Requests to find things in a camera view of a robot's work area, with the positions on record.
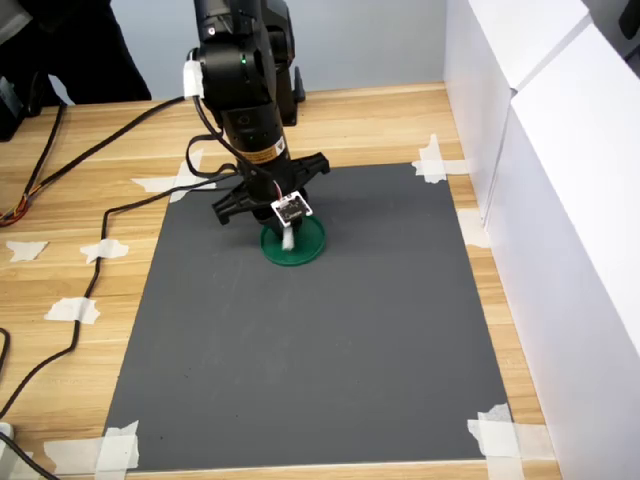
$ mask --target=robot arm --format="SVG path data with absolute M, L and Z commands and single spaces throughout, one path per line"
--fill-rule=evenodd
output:
M 279 100 L 288 103 L 286 93 L 293 96 L 288 75 L 295 46 L 288 9 L 282 0 L 196 0 L 196 17 L 204 104 L 250 162 L 238 162 L 244 181 L 214 210 L 223 224 L 251 211 L 280 234 L 271 203 L 295 191 L 304 196 L 304 186 L 316 174 L 329 172 L 321 154 L 296 161 L 289 155 L 279 109 Z M 283 73 L 287 85 L 279 89 Z

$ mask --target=white box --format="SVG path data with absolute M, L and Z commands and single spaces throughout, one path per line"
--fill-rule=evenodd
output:
M 591 23 L 580 0 L 449 0 L 445 82 L 485 217 L 509 102 Z
M 640 478 L 638 112 L 587 27 L 513 100 L 487 219 L 567 480 Z

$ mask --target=green round base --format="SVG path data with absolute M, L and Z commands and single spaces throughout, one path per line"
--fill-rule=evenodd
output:
M 324 227 L 316 217 L 305 217 L 295 241 L 294 249 L 286 251 L 282 250 L 282 240 L 270 228 L 264 227 L 260 235 L 260 247 L 267 259 L 283 267 L 297 267 L 320 256 L 326 241 Z

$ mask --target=wooden tabletop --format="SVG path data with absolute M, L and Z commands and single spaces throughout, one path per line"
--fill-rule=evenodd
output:
M 152 105 L 69 108 L 44 175 Z M 40 117 L 26 120 L 10 143 L 0 144 L 0 210 L 20 198 L 55 114 L 55 109 L 45 109 Z M 200 133 L 205 132 L 193 105 L 174 106 L 89 158 L 44 191 L 21 222 L 0 230 L 0 325 L 12 334 L 0 405 L 30 369 L 69 345 L 72 323 L 43 317 L 61 298 L 83 295 L 93 265 L 86 264 L 80 247 L 98 243 L 103 212 L 149 196 L 132 178 L 175 175 L 187 142 Z M 300 107 L 298 126 L 286 131 L 293 158 L 322 151 L 334 168 L 416 161 L 432 133 L 438 135 L 445 160 L 463 158 L 442 84 L 311 93 Z M 209 143 L 202 168 L 212 170 L 231 160 Z M 449 184 L 456 208 L 477 208 L 468 176 L 449 177 Z M 44 455 L 44 442 L 102 435 L 166 204 L 162 200 L 110 222 L 111 236 L 130 251 L 104 262 L 93 296 L 100 318 L 95 325 L 83 325 L 77 350 L 38 374 L 3 419 L 16 428 L 18 443 L 51 471 L 54 464 Z M 7 241 L 50 243 L 35 261 L 9 263 Z M 468 253 L 514 419 L 544 424 L 491 251 L 471 246 Z M 560 478 L 555 462 L 527 462 L 525 473 L 529 479 Z M 485 461 L 469 461 L 128 476 L 485 479 L 487 468 Z

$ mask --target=masking tape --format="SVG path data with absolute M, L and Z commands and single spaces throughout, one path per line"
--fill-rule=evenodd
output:
M 18 456 L 11 452 L 14 455 L 14 466 L 13 470 L 9 474 L 9 480 L 38 480 L 40 475 L 33 470 L 29 465 L 23 462 Z M 33 458 L 33 452 L 24 452 L 29 458 Z
M 460 223 L 465 245 L 489 248 L 489 236 L 484 229 L 480 210 L 464 208 L 458 210 L 458 223 Z
M 44 451 L 56 464 L 57 475 L 95 475 L 96 480 L 122 480 L 137 468 L 138 422 L 109 428 L 104 437 L 45 442 Z
M 49 242 L 7 242 L 7 247 L 13 250 L 10 262 L 30 262 L 38 258 Z
M 80 251 L 87 256 L 87 263 L 93 262 L 96 258 L 120 258 L 129 253 L 129 247 L 121 244 L 118 240 L 105 238 L 96 245 L 88 245 L 80 248 Z
M 100 316 L 96 310 L 96 301 L 85 297 L 63 298 L 51 307 L 44 316 L 45 320 L 73 322 L 80 319 L 81 323 L 93 325 Z
M 444 169 L 447 175 L 469 175 L 466 160 L 445 160 Z
M 191 154 L 191 163 L 196 170 L 200 168 L 203 153 L 204 150 L 200 149 Z M 175 177 L 132 178 L 131 181 L 143 187 L 145 192 L 147 193 L 160 193 L 166 192 L 167 190 L 175 187 L 186 187 L 187 185 L 201 183 L 203 179 L 201 177 L 196 177 L 189 171 L 189 166 L 187 165 L 187 162 L 185 160 L 180 164 L 180 169 L 178 170 L 178 174 Z M 210 183 L 208 185 L 204 185 L 203 187 L 199 187 L 197 190 L 215 189 L 216 184 Z M 171 198 L 169 199 L 169 203 L 174 203 L 182 200 L 186 194 L 186 190 L 172 193 Z
M 447 175 L 468 175 L 466 160 L 443 160 L 440 152 L 438 136 L 434 133 L 429 146 L 421 148 L 420 160 L 411 165 L 416 169 L 416 176 L 423 176 L 427 183 L 438 183 L 447 179 Z
M 182 81 L 184 84 L 184 98 L 199 96 L 204 98 L 204 86 L 202 83 L 202 67 L 200 62 L 187 60 L 182 69 Z
M 524 480 L 523 460 L 555 460 L 547 427 L 513 423 L 507 404 L 478 412 L 467 428 L 487 459 L 490 480 Z
M 416 169 L 416 177 L 424 177 L 426 183 L 438 183 L 447 179 L 438 136 L 431 135 L 429 146 L 420 149 L 420 160 L 411 164 Z

